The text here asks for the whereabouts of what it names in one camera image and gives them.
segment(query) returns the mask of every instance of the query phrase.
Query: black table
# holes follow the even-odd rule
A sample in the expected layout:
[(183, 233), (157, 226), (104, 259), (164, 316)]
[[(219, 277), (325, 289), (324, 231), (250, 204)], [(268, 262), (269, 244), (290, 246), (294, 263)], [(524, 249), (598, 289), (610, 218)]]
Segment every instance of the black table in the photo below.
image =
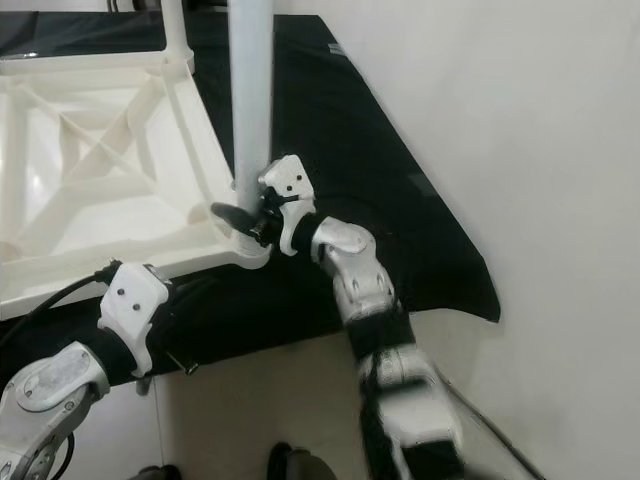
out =
[[(233, 168), (227, 17), (186, 16), (194, 79)], [(368, 228), (410, 310), (450, 308), (497, 322), (500, 305), (471, 243), (317, 16), (275, 19), (273, 158), (295, 153), (318, 209)], [(158, 13), (4, 13), (0, 55), (41, 56), (164, 48)], [(331, 284), (305, 258), (274, 255), (258, 271), (225, 266), (176, 279), (206, 280), (187, 303), (171, 348), (200, 364), (341, 329)], [(99, 299), (50, 310), (2, 352), (0, 381), (73, 340), (91, 346)], [(13, 322), (0, 325), (0, 334)], [(154, 373), (175, 370), (152, 352)], [(123, 372), (118, 382), (130, 378)]]

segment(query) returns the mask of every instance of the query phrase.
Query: black fabric cover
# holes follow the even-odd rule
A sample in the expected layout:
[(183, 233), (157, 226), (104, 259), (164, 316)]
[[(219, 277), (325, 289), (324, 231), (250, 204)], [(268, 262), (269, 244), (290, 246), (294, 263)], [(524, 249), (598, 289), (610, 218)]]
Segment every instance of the black fabric cover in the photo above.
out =
[[(233, 168), (228, 26), (224, 14), (186, 16), (198, 90)], [(450, 308), (498, 321), (484, 260), (317, 16), (275, 19), (273, 158), (302, 159), (323, 214), (368, 228), (407, 309)], [(159, 50), (157, 13), (3, 13), (0, 56)], [(208, 278), (172, 329), (174, 350), (210, 363), (341, 329), (331, 283), (307, 258), (275, 255), (258, 271), (226, 266)], [(4, 352), (0, 380), (71, 340), (91, 343), (99, 299), (53, 309)], [(3, 322), (0, 334), (13, 322)], [(175, 369), (153, 352), (156, 372)], [(124, 372), (117, 382), (129, 377)]]

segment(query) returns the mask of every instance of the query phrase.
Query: white vertical pipe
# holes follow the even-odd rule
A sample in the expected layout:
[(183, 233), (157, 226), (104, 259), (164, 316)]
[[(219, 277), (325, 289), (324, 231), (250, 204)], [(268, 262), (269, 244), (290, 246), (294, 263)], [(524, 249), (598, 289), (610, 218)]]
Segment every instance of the white vertical pipe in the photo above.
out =
[(271, 160), (273, 0), (230, 0), (233, 148), (238, 206), (256, 213)]
[(182, 0), (162, 0), (162, 21), (164, 34), (167, 38), (165, 54), (169, 60), (187, 61), (191, 73), (195, 70), (193, 50), (187, 43), (187, 32), (184, 28), (184, 13)]

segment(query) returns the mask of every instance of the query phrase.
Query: beige floor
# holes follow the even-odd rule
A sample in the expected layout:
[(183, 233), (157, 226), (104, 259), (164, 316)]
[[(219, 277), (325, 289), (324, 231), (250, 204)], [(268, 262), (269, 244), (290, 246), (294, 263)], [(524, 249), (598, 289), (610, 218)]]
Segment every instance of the beige floor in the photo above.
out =
[[(321, 456), (340, 480), (364, 480), (355, 378), (338, 334), (203, 367), (189, 378), (158, 377), (144, 398), (132, 384), (117, 387), (78, 429), (63, 478), (125, 480), (173, 463), (185, 480), (264, 480), (270, 447), (285, 440)], [(461, 419), (468, 460), (505, 478), (529, 478), (464, 412)]]

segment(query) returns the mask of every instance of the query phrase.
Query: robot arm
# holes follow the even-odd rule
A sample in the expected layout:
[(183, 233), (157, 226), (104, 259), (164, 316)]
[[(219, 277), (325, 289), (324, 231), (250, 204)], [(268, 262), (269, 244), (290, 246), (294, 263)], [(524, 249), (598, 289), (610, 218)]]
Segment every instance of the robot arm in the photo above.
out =
[(152, 267), (121, 265), (100, 303), (92, 349), (74, 342), (10, 380), (0, 401), (0, 480), (45, 480), (58, 448), (109, 393), (110, 374), (123, 365), (138, 377), (151, 370), (146, 337), (171, 292)]
[(374, 480), (462, 478), (461, 431), (439, 376), (418, 349), (376, 243), (364, 228), (322, 216), (295, 155), (259, 178), (260, 219), (233, 207), (214, 213), (263, 246), (308, 255), (332, 279), (340, 316), (360, 371), (361, 429)]

